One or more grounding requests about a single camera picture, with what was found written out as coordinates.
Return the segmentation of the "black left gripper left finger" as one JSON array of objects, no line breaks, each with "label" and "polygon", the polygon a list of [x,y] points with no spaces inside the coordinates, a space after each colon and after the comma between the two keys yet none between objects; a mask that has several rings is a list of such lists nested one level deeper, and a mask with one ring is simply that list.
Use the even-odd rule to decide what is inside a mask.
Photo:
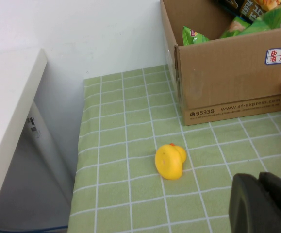
[{"label": "black left gripper left finger", "polygon": [[250,174],[233,177],[229,219],[233,233],[281,233],[281,210]]}]

